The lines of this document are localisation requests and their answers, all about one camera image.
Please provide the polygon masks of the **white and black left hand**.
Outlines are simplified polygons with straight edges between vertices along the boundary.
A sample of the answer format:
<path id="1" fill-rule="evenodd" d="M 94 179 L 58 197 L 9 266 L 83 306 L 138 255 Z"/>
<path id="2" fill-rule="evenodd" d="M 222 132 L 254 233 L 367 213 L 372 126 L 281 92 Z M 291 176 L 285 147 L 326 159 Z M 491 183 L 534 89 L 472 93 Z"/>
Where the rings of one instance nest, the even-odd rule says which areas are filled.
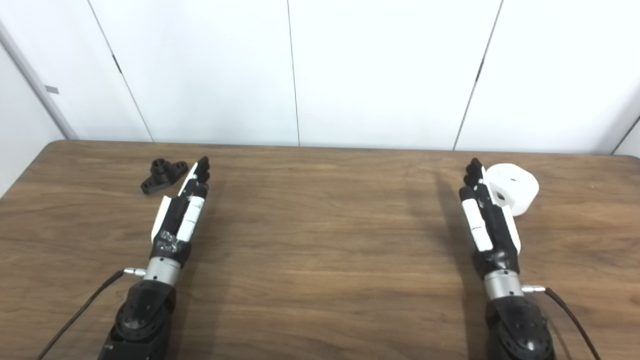
<path id="1" fill-rule="evenodd" d="M 170 259 L 183 268 L 191 255 L 191 238 L 210 189 L 210 159 L 203 156 L 189 167 L 184 161 L 157 158 L 151 162 L 150 172 L 149 181 L 142 183 L 147 195 L 183 179 L 176 196 L 163 196 L 161 200 L 151 228 L 150 253 L 150 258 Z"/>

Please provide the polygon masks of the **white and black right hand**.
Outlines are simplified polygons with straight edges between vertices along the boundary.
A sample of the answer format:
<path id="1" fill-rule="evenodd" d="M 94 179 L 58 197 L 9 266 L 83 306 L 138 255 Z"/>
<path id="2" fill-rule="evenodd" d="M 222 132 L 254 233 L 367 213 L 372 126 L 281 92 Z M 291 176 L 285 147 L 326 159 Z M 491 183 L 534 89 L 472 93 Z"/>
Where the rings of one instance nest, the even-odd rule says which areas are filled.
<path id="1" fill-rule="evenodd" d="M 496 271 L 521 272 L 519 251 L 505 214 L 495 201 L 486 168 L 474 157 L 465 168 L 464 185 L 458 191 L 471 234 L 471 262 L 484 279 Z"/>

